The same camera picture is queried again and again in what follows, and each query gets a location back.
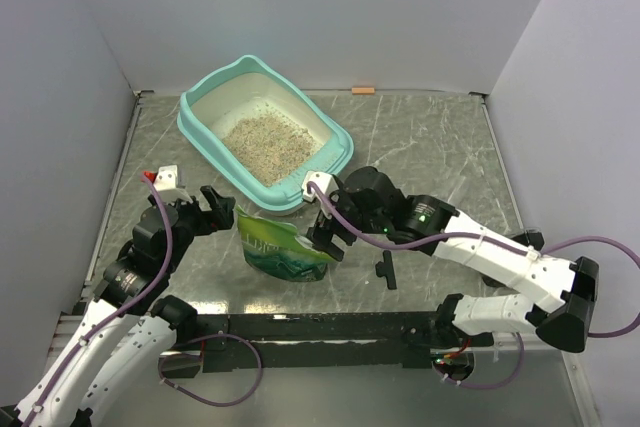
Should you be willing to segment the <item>green cat litter bag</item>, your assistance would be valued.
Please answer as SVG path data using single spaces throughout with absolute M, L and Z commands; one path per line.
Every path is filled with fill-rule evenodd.
M 293 224 L 249 215 L 239 205 L 235 213 L 244 259 L 253 268 L 288 282 L 315 282 L 335 264 Z

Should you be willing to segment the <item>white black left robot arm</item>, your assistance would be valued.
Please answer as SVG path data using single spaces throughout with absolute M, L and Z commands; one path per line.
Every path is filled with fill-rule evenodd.
M 2 425 L 98 426 L 162 352 L 194 343 L 196 309 L 164 292 L 195 238 L 233 227 L 236 204 L 210 186 L 200 191 L 208 209 L 192 196 L 151 191 L 71 339 L 36 386 L 2 409 Z

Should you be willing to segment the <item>teal cat litter box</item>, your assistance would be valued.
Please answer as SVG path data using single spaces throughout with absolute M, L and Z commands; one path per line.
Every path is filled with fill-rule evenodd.
M 265 186 L 223 144 L 236 125 L 263 114 L 306 130 L 312 154 L 273 186 Z M 339 174 L 354 154 L 350 134 L 297 86 L 253 55 L 221 67 L 182 93 L 177 125 L 184 137 L 259 208 L 287 215 L 303 205 L 309 171 Z

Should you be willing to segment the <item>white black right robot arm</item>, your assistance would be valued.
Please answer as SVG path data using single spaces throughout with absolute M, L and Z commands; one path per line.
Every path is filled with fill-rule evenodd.
M 307 237 L 336 261 L 344 252 L 335 237 L 347 245 L 362 240 L 384 251 L 454 262 L 511 289 L 499 297 L 449 295 L 436 322 L 444 343 L 454 346 L 485 333 L 534 334 L 561 351 L 585 350 L 597 297 L 595 261 L 544 254 L 436 197 L 404 195 L 374 167 L 360 168 L 346 181 L 310 171 L 301 190 L 304 201 L 320 203 Z

